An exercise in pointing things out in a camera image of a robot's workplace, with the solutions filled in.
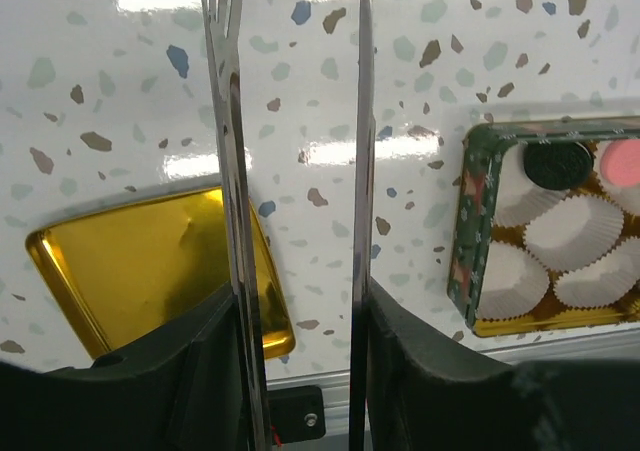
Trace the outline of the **black sandwich cookie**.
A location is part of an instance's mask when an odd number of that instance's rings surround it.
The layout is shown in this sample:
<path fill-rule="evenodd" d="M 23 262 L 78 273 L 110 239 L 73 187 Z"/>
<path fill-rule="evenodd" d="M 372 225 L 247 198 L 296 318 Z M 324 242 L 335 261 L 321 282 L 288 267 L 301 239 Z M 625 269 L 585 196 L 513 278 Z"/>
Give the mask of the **black sandwich cookie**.
<path fill-rule="evenodd" d="M 581 186 L 593 166 L 591 151 L 578 142 L 530 144 L 523 151 L 526 176 L 546 190 L 565 191 Z"/>

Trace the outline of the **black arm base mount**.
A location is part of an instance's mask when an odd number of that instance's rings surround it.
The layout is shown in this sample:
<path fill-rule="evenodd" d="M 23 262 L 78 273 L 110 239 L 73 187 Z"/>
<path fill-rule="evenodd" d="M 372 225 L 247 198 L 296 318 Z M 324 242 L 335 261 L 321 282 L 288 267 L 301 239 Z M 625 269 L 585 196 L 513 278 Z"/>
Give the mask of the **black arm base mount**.
<path fill-rule="evenodd" d="M 269 390 L 272 444 L 305 442 L 323 438 L 326 420 L 322 390 L 305 385 Z"/>

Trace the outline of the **steel tongs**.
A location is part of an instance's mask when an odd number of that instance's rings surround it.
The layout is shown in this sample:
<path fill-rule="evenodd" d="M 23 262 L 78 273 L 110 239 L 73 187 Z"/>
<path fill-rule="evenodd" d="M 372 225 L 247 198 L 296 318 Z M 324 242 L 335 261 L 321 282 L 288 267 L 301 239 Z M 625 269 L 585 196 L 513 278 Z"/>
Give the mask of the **steel tongs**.
<path fill-rule="evenodd" d="M 228 242 L 231 284 L 236 296 L 252 450 L 272 443 L 264 351 L 251 228 L 239 65 L 242 0 L 201 0 L 216 142 Z M 365 441 L 368 297 L 371 287 L 372 211 L 375 169 L 374 45 L 372 0 L 359 2 L 359 57 L 354 194 L 349 447 Z"/>

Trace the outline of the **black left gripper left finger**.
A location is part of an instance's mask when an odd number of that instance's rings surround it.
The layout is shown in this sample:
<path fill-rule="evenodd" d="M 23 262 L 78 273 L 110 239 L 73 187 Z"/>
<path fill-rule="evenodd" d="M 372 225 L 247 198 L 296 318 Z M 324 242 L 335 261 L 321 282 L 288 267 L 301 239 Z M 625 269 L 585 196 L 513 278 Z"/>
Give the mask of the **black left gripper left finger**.
<path fill-rule="evenodd" d="M 2 364 L 2 449 L 246 449 L 236 314 L 224 284 L 89 368 Z"/>

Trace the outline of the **pink round cookie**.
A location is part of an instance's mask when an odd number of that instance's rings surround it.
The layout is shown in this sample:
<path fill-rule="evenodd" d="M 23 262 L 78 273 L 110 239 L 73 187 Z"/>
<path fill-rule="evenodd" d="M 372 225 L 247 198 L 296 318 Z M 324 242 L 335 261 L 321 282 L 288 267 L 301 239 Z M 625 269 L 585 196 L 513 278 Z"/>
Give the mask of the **pink round cookie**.
<path fill-rule="evenodd" d="M 608 184 L 628 188 L 639 184 L 639 140 L 625 139 L 607 144 L 600 172 Z"/>

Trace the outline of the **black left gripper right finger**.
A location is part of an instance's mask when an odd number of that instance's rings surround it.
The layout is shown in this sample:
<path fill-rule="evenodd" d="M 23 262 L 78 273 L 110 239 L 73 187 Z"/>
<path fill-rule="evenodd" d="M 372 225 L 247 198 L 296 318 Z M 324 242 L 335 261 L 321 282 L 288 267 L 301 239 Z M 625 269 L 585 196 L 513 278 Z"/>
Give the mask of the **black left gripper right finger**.
<path fill-rule="evenodd" d="M 451 352 L 449 340 L 459 344 L 371 284 L 367 406 L 374 449 L 638 449 L 638 362 L 526 361 L 477 380 L 438 379 L 423 360 Z"/>

